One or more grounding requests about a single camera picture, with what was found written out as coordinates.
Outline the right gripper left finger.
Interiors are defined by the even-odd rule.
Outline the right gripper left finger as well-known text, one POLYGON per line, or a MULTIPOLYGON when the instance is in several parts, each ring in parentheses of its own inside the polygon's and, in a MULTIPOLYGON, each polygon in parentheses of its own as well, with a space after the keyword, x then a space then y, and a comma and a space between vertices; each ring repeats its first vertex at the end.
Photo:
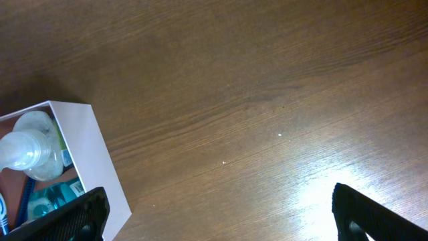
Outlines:
POLYGON ((103 241, 110 205, 96 187, 66 205, 15 229, 1 241, 103 241))

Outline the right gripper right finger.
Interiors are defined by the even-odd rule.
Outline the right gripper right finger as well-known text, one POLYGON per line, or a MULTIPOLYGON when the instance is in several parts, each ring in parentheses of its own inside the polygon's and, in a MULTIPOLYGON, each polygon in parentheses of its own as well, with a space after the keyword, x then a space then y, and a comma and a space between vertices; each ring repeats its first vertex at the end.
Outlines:
POLYGON ((332 213, 339 241, 427 239, 426 230, 345 184, 334 187, 332 213))

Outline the teal mouthwash bottle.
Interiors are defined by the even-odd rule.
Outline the teal mouthwash bottle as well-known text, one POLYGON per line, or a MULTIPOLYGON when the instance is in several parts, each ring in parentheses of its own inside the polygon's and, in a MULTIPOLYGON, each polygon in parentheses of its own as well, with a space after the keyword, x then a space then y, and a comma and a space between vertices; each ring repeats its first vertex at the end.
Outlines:
POLYGON ((78 177, 34 192, 27 204, 27 219, 43 217, 83 194, 85 191, 78 177))

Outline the blue disposable razor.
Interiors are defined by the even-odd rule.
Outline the blue disposable razor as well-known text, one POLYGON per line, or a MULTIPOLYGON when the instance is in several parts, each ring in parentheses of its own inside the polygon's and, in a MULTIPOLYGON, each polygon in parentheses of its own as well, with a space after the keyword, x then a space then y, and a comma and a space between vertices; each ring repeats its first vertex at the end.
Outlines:
POLYGON ((22 225, 27 221, 27 205, 29 203, 29 198, 34 191, 36 180, 28 177, 25 182, 23 189, 23 195, 21 197, 19 211, 17 213, 16 228, 22 225))

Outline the white spray bottle blue base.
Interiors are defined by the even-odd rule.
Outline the white spray bottle blue base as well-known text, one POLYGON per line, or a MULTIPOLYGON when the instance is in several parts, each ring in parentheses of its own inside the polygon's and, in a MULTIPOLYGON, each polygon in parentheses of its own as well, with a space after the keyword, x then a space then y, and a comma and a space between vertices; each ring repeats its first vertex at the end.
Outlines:
POLYGON ((51 181, 72 165, 57 122, 44 111, 23 114, 1 138, 1 169, 22 171, 36 181, 51 181))

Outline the blue white toothbrush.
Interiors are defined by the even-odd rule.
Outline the blue white toothbrush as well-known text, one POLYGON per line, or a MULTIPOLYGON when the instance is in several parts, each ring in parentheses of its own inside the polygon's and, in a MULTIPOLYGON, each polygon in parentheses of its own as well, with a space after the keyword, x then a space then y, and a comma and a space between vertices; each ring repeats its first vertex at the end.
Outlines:
POLYGON ((7 207, 3 196, 0 194, 0 227, 4 236, 8 235, 7 207))

